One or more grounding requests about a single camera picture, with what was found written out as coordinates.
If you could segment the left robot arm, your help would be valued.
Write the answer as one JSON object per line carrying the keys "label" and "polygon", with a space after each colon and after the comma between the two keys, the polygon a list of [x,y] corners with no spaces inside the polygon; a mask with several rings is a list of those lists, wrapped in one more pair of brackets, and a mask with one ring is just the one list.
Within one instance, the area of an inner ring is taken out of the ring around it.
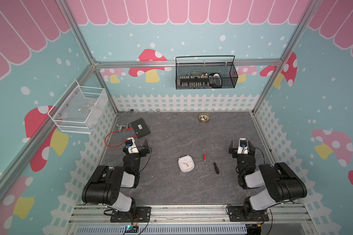
{"label": "left robot arm", "polygon": [[135,189],[140,180],[141,158],[152,153],[147,140],[138,147],[133,138],[125,141],[122,166],[99,165],[82,191],[82,201],[87,204],[105,205],[112,210],[111,222],[134,221],[142,218],[135,199],[120,192],[121,188]]}

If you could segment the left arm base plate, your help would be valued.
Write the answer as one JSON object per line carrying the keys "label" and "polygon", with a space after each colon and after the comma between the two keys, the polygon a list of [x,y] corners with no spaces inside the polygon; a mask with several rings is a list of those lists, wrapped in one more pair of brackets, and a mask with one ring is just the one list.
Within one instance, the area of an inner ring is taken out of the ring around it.
{"label": "left arm base plate", "polygon": [[110,222],[149,222],[151,210],[151,207],[136,207],[135,209],[130,209],[128,212],[113,211]]}

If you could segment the white alarm clock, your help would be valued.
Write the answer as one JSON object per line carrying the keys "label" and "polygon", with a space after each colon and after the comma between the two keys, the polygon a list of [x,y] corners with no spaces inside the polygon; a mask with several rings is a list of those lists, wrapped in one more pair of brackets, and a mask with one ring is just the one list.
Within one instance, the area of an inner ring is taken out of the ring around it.
{"label": "white alarm clock", "polygon": [[181,172],[189,172],[195,168],[194,161],[191,156],[186,155],[178,159],[178,166]]}

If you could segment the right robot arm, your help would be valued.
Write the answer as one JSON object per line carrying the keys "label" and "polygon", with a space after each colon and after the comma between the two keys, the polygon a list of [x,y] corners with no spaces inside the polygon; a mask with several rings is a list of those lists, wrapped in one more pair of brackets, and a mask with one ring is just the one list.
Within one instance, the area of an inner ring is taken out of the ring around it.
{"label": "right robot arm", "polygon": [[257,149],[245,138],[239,140],[238,147],[234,147],[233,143],[229,146],[228,153],[237,160],[239,186],[244,190],[265,187],[258,194],[245,198],[241,206],[226,206],[231,222],[263,224],[269,221],[271,207],[307,196],[305,183],[285,162],[257,165]]}

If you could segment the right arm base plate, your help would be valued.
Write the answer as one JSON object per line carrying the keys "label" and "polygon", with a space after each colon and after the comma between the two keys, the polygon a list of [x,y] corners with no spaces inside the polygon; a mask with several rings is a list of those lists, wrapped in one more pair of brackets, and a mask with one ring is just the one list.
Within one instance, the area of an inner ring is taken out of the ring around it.
{"label": "right arm base plate", "polygon": [[263,211],[255,211],[244,206],[226,206],[226,213],[230,222],[257,222],[264,223],[269,221],[268,213]]}

